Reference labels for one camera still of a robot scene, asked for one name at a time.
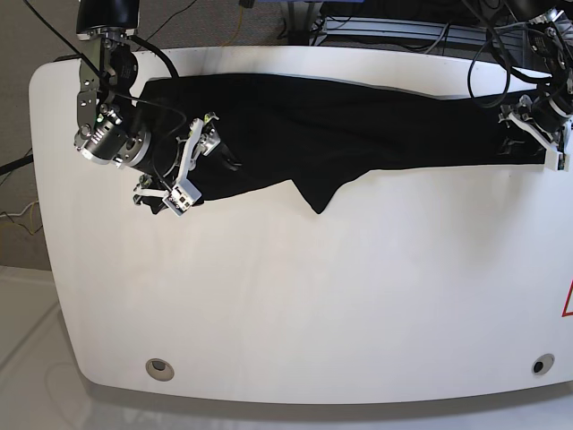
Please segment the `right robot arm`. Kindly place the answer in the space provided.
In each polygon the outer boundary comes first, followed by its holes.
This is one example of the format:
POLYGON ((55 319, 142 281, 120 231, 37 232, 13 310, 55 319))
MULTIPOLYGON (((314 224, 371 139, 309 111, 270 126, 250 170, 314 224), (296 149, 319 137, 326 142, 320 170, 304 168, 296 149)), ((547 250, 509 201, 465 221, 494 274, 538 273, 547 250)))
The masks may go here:
POLYGON ((179 78, 171 59, 138 37, 139 19, 137 1, 80 3, 76 34, 85 47, 80 53, 74 147, 97 164, 140 171, 133 202, 148 206, 154 214, 169 209, 181 216, 202 202, 201 191, 188 178, 199 158, 219 156, 233 171, 241 165, 221 141, 215 113, 189 120, 169 101, 132 95, 139 63, 131 42, 163 62, 170 82, 179 78))

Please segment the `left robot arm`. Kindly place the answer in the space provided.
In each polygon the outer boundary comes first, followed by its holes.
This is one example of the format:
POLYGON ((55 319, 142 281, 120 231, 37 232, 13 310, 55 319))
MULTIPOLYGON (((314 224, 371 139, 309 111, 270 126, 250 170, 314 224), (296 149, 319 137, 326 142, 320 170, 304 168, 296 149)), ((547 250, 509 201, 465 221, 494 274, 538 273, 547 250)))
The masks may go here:
POLYGON ((500 121, 530 134, 553 159, 556 170, 569 161, 572 132, 572 21, 556 1, 508 1, 517 23, 525 26, 528 43, 542 58, 550 75, 538 82, 536 99, 522 96, 504 105, 500 121))

